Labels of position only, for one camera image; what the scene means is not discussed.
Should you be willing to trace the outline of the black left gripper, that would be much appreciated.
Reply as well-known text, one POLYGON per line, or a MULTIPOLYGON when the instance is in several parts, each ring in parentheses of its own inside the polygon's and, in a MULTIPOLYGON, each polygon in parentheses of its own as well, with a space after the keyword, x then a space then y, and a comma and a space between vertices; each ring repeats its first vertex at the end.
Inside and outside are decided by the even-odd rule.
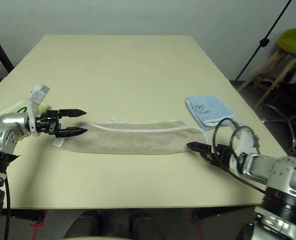
POLYGON ((79 136, 88 130, 81 127, 67 127, 61 129, 59 120, 62 117, 75 118, 86 115, 87 113, 80 109, 60 109, 47 110, 40 117, 35 119, 35 126, 38 133, 55 135, 56 138, 69 138, 79 136))

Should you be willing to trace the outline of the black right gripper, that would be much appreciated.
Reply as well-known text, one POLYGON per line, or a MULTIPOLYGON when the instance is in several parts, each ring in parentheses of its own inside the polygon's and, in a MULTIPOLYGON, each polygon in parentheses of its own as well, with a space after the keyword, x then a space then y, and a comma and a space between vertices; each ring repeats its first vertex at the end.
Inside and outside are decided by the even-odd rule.
MULTIPOLYGON (((201 142, 189 142, 186 146, 195 152, 211 152, 212 146, 209 144, 201 143, 201 142)), ((215 148, 218 157, 220 158, 223 165, 228 169, 230 167, 230 159, 232 156, 232 149, 223 144, 218 144, 215 148)), ((200 153, 200 155, 208 161, 211 165, 216 167, 221 167, 220 163, 216 159, 213 153, 200 153)))

